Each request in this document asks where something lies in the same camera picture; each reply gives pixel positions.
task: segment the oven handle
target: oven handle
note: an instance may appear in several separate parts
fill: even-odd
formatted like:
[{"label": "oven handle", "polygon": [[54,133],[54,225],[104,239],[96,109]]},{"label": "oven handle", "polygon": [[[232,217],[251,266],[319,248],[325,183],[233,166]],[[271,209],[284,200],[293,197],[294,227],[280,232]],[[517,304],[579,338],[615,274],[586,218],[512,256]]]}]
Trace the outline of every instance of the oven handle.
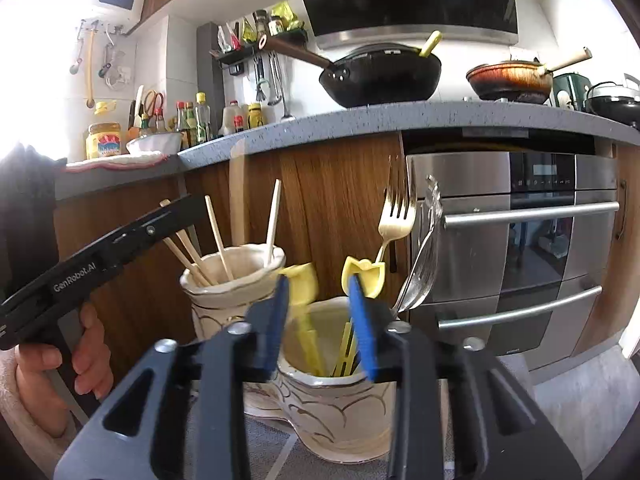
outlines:
[{"label": "oven handle", "polygon": [[444,215],[444,227],[473,227],[494,223],[518,223],[531,220],[549,220],[571,216],[615,212],[620,209],[618,202],[597,202],[595,204],[561,205],[555,207],[537,207],[532,209],[511,209],[508,211],[489,211],[486,213],[464,213]]},{"label": "oven handle", "polygon": [[579,292],[578,294],[562,298],[562,300],[550,301],[549,303],[530,306],[529,308],[510,310],[508,312],[500,312],[499,314],[489,314],[488,316],[465,317],[464,319],[443,319],[438,321],[438,329],[452,330],[454,328],[468,328],[470,326],[494,325],[516,321],[517,319],[534,317],[539,314],[544,314],[545,312],[551,312],[561,306],[566,306],[568,304],[575,303],[576,301],[590,298],[591,296],[597,296],[601,292],[602,287],[598,285]]}]

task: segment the ceramic cup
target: ceramic cup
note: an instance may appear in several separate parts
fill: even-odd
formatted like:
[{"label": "ceramic cup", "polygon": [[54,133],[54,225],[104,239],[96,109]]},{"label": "ceramic cup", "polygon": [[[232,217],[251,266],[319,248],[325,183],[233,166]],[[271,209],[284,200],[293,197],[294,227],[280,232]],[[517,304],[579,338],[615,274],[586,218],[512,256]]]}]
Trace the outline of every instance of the ceramic cup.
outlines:
[{"label": "ceramic cup", "polygon": [[275,271],[284,267],[285,255],[281,248],[274,247],[271,263],[265,267],[265,250],[265,244],[225,249],[225,259],[235,278],[231,282],[227,281],[219,253],[202,258],[219,285],[199,287],[193,281],[191,272],[184,271],[180,286],[191,299],[191,317],[200,341],[211,338],[223,327],[242,319],[252,303],[273,294],[278,279]]},{"label": "ceramic cup", "polygon": [[[309,305],[319,351],[332,370],[342,330],[350,318],[346,297]],[[267,384],[252,384],[255,400],[245,412],[257,418],[287,420],[312,453],[337,463],[362,463],[389,451],[395,384],[373,384],[364,372],[348,377],[305,373],[296,319],[284,329],[278,372]]]}]

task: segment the gray granite countertop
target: gray granite countertop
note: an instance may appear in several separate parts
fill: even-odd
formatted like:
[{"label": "gray granite countertop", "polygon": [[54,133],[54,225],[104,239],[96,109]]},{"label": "gray granite countertop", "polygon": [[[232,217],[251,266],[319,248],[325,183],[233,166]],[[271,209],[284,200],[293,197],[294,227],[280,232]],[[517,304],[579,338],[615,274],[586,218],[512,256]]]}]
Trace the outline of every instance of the gray granite countertop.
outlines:
[{"label": "gray granite countertop", "polygon": [[197,170],[230,158],[231,148],[245,138],[246,154],[267,152],[288,146],[380,132],[422,128],[539,128],[587,134],[640,146],[640,132],[600,117],[521,103],[481,101],[412,102],[350,108],[309,116],[212,140],[170,157],[145,170],[89,170],[63,173],[56,181],[56,197],[65,200],[85,193],[142,180]]}]

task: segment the oven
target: oven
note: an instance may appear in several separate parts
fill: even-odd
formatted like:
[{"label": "oven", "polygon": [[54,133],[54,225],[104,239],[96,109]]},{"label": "oven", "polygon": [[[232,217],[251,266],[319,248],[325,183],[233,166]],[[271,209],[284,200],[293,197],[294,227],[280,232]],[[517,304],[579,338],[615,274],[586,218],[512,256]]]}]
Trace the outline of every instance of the oven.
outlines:
[{"label": "oven", "polygon": [[[441,340],[480,338],[496,355],[523,353],[530,370],[571,355],[602,291],[619,208],[616,161],[540,152],[408,160],[419,198],[426,177],[437,179],[444,224],[438,275],[411,323],[428,325],[435,314]],[[412,231],[412,258],[424,217]]]}]

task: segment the beige sleeve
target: beige sleeve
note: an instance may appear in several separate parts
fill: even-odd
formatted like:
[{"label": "beige sleeve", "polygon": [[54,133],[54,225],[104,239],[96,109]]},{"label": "beige sleeve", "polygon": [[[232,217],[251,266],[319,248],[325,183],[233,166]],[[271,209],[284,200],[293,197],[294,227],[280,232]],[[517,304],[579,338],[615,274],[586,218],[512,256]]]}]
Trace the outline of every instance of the beige sleeve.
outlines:
[{"label": "beige sleeve", "polygon": [[0,415],[31,460],[52,478],[58,460],[76,436],[76,427],[69,413],[65,433],[60,438],[42,430],[20,402],[15,368],[14,350],[0,351]]}]

